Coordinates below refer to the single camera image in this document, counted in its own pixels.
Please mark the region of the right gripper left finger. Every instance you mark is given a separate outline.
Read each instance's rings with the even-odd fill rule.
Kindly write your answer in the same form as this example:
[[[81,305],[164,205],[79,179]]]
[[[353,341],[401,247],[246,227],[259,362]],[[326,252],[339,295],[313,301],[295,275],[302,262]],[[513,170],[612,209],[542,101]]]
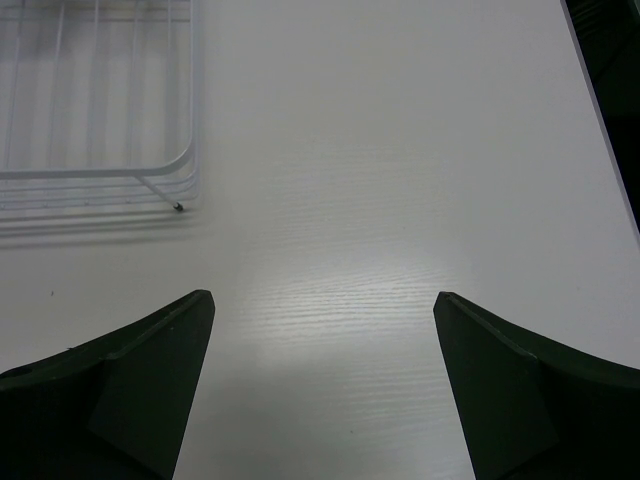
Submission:
[[[173,477],[215,315],[195,290],[1,375],[4,479]]]

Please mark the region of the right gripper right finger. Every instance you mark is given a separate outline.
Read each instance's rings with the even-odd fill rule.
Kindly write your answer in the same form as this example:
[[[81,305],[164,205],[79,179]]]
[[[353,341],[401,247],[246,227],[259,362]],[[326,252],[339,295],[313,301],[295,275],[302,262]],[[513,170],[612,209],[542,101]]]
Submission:
[[[453,292],[433,313],[476,478],[638,478],[638,370]]]

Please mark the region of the aluminium table frame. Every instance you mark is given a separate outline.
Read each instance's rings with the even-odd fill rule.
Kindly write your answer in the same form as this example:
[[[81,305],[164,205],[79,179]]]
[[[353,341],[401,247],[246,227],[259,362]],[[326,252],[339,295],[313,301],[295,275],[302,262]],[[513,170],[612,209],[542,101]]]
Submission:
[[[635,220],[639,219],[639,3],[563,3]]]

